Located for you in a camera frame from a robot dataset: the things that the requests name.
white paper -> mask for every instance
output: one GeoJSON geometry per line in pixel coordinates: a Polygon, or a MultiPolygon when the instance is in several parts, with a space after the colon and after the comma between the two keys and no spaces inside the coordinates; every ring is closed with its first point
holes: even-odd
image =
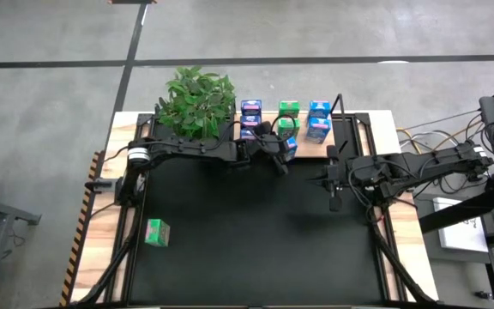
{"type": "MultiPolygon", "coordinates": [[[[433,199],[434,210],[446,209],[462,201],[436,197],[433,199]]],[[[472,218],[453,226],[439,230],[439,241],[442,248],[488,252],[485,233],[481,218],[472,218]]]]}

white cable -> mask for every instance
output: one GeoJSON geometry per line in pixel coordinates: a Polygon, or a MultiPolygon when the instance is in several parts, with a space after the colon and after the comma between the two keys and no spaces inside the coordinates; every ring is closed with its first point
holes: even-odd
{"type": "MultiPolygon", "coordinates": [[[[449,138],[449,136],[447,134],[443,134],[442,132],[428,131],[428,132],[422,132],[422,133],[417,133],[417,134],[413,135],[413,140],[416,140],[420,136],[425,136],[425,135],[430,135],[430,134],[438,134],[438,135],[443,136],[445,138],[449,138]]],[[[450,138],[449,141],[452,142],[453,145],[455,145],[455,146],[457,145],[457,143],[452,138],[450,138]]],[[[403,148],[404,146],[408,145],[409,143],[411,143],[411,141],[405,141],[404,143],[402,143],[400,145],[400,147],[403,148]]]]}

juice box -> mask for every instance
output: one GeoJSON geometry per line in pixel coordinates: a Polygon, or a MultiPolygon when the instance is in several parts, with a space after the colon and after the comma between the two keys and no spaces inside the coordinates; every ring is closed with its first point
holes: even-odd
{"type": "Polygon", "coordinates": [[[260,124],[262,120],[260,116],[241,116],[239,121],[245,126],[254,127],[260,124]]]}
{"type": "Polygon", "coordinates": [[[281,115],[291,115],[294,118],[298,117],[298,112],[300,111],[300,104],[298,101],[289,100],[280,102],[280,116],[281,115]]]}
{"type": "Polygon", "coordinates": [[[246,130],[246,129],[242,129],[239,132],[239,138],[241,138],[241,139],[255,139],[255,137],[253,136],[253,133],[249,130],[246,130]]]}
{"type": "Polygon", "coordinates": [[[323,143],[331,128],[331,120],[329,119],[310,118],[308,131],[306,132],[306,141],[323,143]]]}
{"type": "Polygon", "coordinates": [[[292,119],[289,118],[280,118],[278,119],[278,136],[294,136],[297,137],[298,129],[300,128],[300,121],[298,118],[295,118],[295,125],[292,125],[292,119]]]}
{"type": "Polygon", "coordinates": [[[310,110],[308,111],[308,118],[324,118],[327,119],[331,113],[331,103],[324,100],[312,100],[310,101],[310,110]]]}
{"type": "Polygon", "coordinates": [[[287,139],[287,153],[284,155],[285,161],[290,161],[295,157],[297,152],[298,144],[294,137],[287,139]]]}
{"type": "Polygon", "coordinates": [[[242,100],[241,114],[243,116],[262,116],[262,100],[242,100]]]}
{"type": "Polygon", "coordinates": [[[144,242],[154,246],[169,246],[169,226],[161,219],[148,219],[144,242]]]}

black mat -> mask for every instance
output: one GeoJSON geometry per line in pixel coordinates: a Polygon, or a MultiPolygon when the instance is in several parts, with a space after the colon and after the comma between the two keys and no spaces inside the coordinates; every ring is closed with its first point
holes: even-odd
{"type": "Polygon", "coordinates": [[[340,305],[382,302],[364,210],[304,180],[326,160],[239,173],[167,161],[148,181],[147,218],[171,226],[170,246],[141,242],[130,302],[158,305],[340,305]]]}

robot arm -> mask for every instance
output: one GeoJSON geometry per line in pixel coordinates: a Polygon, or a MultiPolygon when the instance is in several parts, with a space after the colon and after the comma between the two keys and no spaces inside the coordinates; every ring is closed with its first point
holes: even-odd
{"type": "Polygon", "coordinates": [[[331,193],[329,207],[332,211],[340,209],[340,191],[343,188],[350,188],[366,207],[388,206],[407,189],[451,173],[464,173],[469,178],[476,178],[494,163],[472,141],[428,154],[380,154],[353,158],[346,161],[344,171],[340,170],[338,158],[329,155],[335,152],[328,149],[331,164],[324,167],[321,176],[313,179],[331,193]]]}
{"type": "Polygon", "coordinates": [[[117,203],[125,205],[134,201],[139,178],[156,168],[163,161],[187,158],[199,161],[218,161],[225,167],[248,167],[256,157],[266,157],[274,162],[279,175],[287,174],[286,163],[292,159],[286,139],[271,131],[271,124],[264,122],[249,129],[255,139],[224,141],[188,141],[182,137],[154,140],[144,137],[129,143],[127,167],[117,182],[117,203]]]}

